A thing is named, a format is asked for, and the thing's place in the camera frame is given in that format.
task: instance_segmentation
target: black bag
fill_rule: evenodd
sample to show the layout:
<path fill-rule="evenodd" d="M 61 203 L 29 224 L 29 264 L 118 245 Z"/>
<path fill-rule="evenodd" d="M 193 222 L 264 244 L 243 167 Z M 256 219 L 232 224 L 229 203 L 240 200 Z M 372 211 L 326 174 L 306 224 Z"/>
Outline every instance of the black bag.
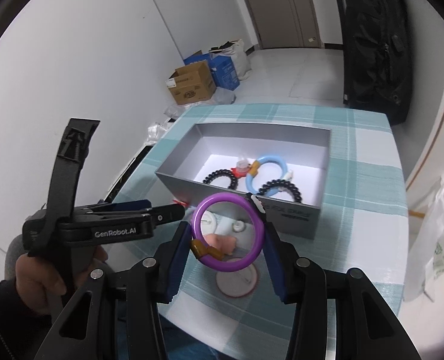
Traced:
<path fill-rule="evenodd" d="M 412 58 L 404 0 L 346 0 L 345 94 L 351 108 L 405 121 L 412 98 Z"/>

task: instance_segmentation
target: purple ring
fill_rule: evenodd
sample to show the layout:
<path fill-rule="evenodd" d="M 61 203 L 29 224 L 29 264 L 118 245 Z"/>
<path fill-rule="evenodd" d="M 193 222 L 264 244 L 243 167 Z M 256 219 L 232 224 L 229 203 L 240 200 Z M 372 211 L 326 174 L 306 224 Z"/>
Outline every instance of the purple ring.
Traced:
<path fill-rule="evenodd" d="M 249 251 L 249 253 L 247 253 L 247 255 L 243 257 L 243 259 L 240 259 L 239 261 L 235 262 L 219 261 L 218 259 L 210 256 L 209 254 L 206 254 L 205 256 L 201 257 L 200 262 L 205 266 L 208 266 L 209 268 L 215 269 L 216 271 L 219 272 L 240 271 L 241 269 L 247 268 L 250 264 L 252 264 L 262 251 L 262 246 L 264 244 L 264 235 L 265 235 L 264 223 L 260 220 L 259 214 L 254 210 L 254 208 L 250 205 L 250 203 L 247 200 L 245 200 L 245 198 L 243 198 L 242 196 L 229 192 L 221 192 L 211 195 L 208 198 L 202 200 L 202 202 L 200 202 L 200 204 L 195 209 L 194 216 L 192 217 L 192 236 L 195 239 L 200 240 L 206 247 L 209 246 L 209 244 L 207 244 L 206 240 L 204 239 L 204 236 L 202 235 L 202 231 L 200 229 L 200 221 L 202 220 L 202 215 L 204 214 L 205 210 L 207 210 L 211 205 L 219 202 L 234 203 L 242 207 L 245 211 L 247 211 L 250 220 L 254 225 L 254 230 L 255 230 L 254 245 L 252 246 L 252 249 Z"/>

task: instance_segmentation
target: open gray box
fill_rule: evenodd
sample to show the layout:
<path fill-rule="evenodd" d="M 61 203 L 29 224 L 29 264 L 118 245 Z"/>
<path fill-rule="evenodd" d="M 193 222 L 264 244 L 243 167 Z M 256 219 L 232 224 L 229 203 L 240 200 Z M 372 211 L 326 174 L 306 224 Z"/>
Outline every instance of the open gray box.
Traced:
<path fill-rule="evenodd" d="M 293 170 L 292 182 L 299 188 L 302 203 L 294 203 L 288 192 L 260 200 L 267 212 L 267 219 L 284 233 L 313 239 L 319 221 L 324 195 L 331 131 L 270 123 L 199 123 L 180 140 L 156 175 L 180 201 L 197 206 L 204 198 L 218 192 L 230 191 L 228 178 L 214 180 L 211 185 L 202 180 L 218 169 L 235 167 L 239 157 L 250 162 L 263 155 L 279 155 Z M 259 168 L 253 186 L 280 179 L 277 164 L 267 163 Z M 239 180 L 236 191 L 247 193 L 245 178 Z M 237 220 L 248 220 L 244 210 L 231 203 L 217 203 L 210 207 Z"/>

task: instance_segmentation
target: teal plaid tablecloth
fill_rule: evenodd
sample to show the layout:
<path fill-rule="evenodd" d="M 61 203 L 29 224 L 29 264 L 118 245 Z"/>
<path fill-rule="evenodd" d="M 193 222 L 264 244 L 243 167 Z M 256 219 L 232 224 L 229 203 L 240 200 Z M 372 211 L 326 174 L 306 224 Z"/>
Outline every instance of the teal plaid tablecloth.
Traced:
<path fill-rule="evenodd" d="M 314 126 L 332 130 L 330 164 L 314 240 L 281 234 L 300 256 L 322 268 L 345 272 L 359 267 L 395 313 L 404 284 L 408 220 L 404 177 L 391 128 L 383 114 L 292 104 L 233 104 L 189 109 L 130 176 L 115 202 L 173 198 L 154 171 L 194 123 L 254 122 Z M 127 269 L 152 256 L 169 240 L 176 223 L 158 228 L 150 240 L 114 245 L 109 263 Z M 200 341 L 236 359 L 284 359 L 294 306 L 274 295 L 263 256 L 255 262 L 259 283 L 244 298 L 225 297 L 215 273 L 192 254 L 179 294 L 160 313 Z M 335 306 L 329 304 L 327 358 L 334 358 Z"/>

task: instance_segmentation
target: light blue bracelet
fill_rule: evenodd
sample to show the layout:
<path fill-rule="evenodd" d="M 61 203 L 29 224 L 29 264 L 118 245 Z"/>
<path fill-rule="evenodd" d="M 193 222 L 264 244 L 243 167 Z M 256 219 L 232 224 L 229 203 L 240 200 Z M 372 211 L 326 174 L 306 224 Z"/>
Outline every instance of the light blue bracelet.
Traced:
<path fill-rule="evenodd" d="M 287 164 L 278 155 L 265 155 L 254 161 L 254 163 L 250 167 L 249 173 L 247 173 L 247 176 L 245 176 L 245 186 L 247 187 L 247 191 L 253 193 L 254 195 L 257 195 L 257 193 L 259 192 L 256 191 L 252 186 L 252 181 L 254 180 L 254 176 L 256 176 L 258 173 L 259 167 L 266 164 L 267 162 L 274 162 L 279 165 L 279 167 L 282 169 L 282 175 L 280 176 L 281 179 L 285 176 L 285 174 L 288 171 Z M 277 192 L 279 192 L 279 189 L 273 188 L 270 191 L 268 191 L 265 194 L 265 196 L 272 196 L 275 195 Z"/>

